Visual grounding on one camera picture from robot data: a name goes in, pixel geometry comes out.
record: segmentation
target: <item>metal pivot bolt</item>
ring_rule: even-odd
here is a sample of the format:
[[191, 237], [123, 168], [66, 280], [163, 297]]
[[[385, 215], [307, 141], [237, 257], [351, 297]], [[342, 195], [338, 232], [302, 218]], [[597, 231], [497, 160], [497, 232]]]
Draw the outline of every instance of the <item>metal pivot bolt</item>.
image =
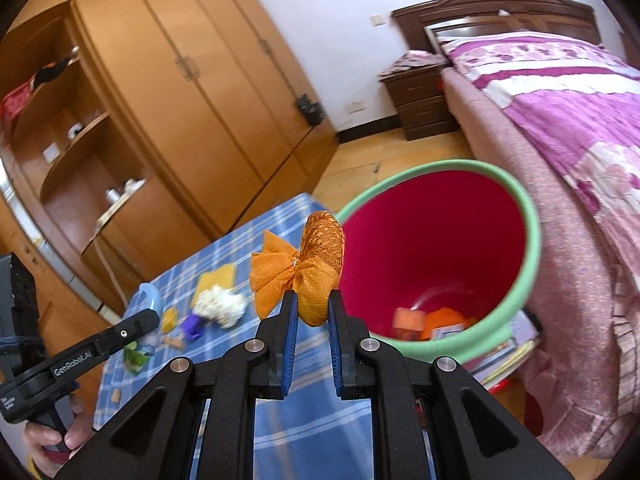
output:
[[367, 352], [375, 352], [380, 348], [380, 341], [372, 337], [367, 337], [360, 342], [360, 347]]
[[171, 361], [171, 370], [178, 374], [185, 371], [187, 368], [189, 368], [189, 362], [184, 357], [178, 357]]
[[456, 362], [451, 357], [441, 357], [436, 363], [443, 372], [452, 372], [456, 369]]
[[249, 341], [244, 343], [244, 348], [249, 352], [259, 352], [264, 348], [264, 341], [260, 339], [249, 339]]

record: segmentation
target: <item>wooden floor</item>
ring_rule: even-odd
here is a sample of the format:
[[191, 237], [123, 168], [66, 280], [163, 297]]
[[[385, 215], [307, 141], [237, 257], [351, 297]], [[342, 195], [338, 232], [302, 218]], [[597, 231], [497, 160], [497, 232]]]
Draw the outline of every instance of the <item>wooden floor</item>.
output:
[[[391, 130], [353, 140], [340, 145], [313, 196], [330, 211], [338, 212], [350, 200], [387, 177], [448, 158], [473, 158], [462, 132], [407, 142], [402, 130]], [[497, 399], [522, 421], [524, 388], [520, 381], [498, 394]], [[608, 462], [581, 458], [568, 464], [567, 468], [575, 480], [593, 480]]]

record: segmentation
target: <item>nightstand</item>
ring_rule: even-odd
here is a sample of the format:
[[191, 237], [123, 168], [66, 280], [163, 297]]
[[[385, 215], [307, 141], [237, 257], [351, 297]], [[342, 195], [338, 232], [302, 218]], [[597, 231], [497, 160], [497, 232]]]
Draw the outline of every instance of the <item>nightstand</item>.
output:
[[398, 110], [406, 140], [456, 131], [459, 126], [442, 93], [444, 65], [412, 68], [382, 79]]

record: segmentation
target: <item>white fluffy flower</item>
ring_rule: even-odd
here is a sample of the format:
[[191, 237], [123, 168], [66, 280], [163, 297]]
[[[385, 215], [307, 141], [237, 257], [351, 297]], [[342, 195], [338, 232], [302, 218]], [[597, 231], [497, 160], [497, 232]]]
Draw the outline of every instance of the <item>white fluffy flower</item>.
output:
[[203, 290], [193, 305], [196, 316], [217, 321], [222, 328], [231, 328], [244, 314], [246, 301], [242, 294], [232, 294], [228, 288], [214, 285]]

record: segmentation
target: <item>green bucket rim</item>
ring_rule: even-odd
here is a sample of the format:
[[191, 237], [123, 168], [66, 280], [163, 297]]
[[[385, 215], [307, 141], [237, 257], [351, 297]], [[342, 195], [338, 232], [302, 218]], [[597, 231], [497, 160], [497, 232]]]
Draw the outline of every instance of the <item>green bucket rim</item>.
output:
[[442, 160], [417, 166], [386, 178], [351, 200], [340, 210], [336, 218], [340, 224], [343, 224], [361, 206], [387, 189], [417, 176], [451, 170], [471, 171], [486, 176], [500, 184], [516, 201], [526, 235], [524, 258], [518, 275], [510, 290], [491, 313], [459, 334], [434, 341], [401, 341], [374, 333], [372, 336], [395, 346], [408, 357], [433, 361], [439, 356], [446, 355], [465, 363], [492, 350], [508, 338], [510, 334], [508, 323], [529, 299], [536, 281], [542, 252], [542, 232], [536, 206], [524, 186], [507, 171], [487, 162], [465, 159]]

